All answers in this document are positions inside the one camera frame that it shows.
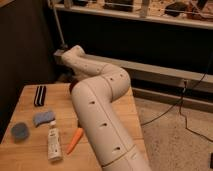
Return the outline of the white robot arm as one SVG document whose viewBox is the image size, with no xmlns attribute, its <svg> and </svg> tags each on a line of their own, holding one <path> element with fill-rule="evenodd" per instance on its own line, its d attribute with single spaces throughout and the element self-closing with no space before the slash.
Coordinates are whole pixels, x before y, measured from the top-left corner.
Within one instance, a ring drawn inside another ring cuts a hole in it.
<svg viewBox="0 0 213 171">
<path fill-rule="evenodd" d="M 71 99 L 102 171 L 152 171 L 112 107 L 130 88 L 127 71 L 86 58 L 79 45 L 65 51 L 62 61 L 87 75 L 72 88 Z"/>
</svg>

